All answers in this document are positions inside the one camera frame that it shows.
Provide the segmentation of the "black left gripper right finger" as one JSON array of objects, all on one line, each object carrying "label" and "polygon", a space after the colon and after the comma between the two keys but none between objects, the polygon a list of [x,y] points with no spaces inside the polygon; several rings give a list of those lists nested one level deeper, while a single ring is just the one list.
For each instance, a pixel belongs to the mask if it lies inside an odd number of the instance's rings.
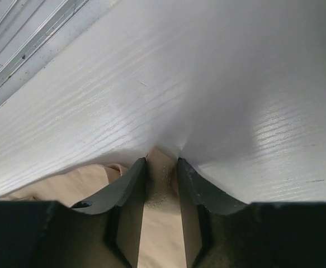
[{"label": "black left gripper right finger", "polygon": [[186,264],[201,267],[221,246],[225,216],[247,206],[201,176],[186,159],[177,161],[177,179]]}]

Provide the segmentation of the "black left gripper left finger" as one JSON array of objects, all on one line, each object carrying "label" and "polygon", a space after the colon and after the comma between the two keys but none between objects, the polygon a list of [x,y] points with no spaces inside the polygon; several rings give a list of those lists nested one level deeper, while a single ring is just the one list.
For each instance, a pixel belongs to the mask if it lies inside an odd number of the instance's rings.
[{"label": "black left gripper left finger", "polygon": [[137,267],[147,182],[147,160],[137,159],[113,183],[71,208],[88,215],[103,214],[103,244],[123,267]]}]

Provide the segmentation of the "beige t shirt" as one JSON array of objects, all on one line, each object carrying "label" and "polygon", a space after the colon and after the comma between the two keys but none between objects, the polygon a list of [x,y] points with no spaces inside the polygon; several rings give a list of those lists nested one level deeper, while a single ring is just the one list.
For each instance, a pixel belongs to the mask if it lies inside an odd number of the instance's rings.
[{"label": "beige t shirt", "polygon": [[[186,267],[177,158],[157,147],[146,156],[149,180],[144,204],[138,267]],[[9,193],[1,200],[58,200],[72,206],[98,192],[128,170],[118,163],[89,164]]]}]

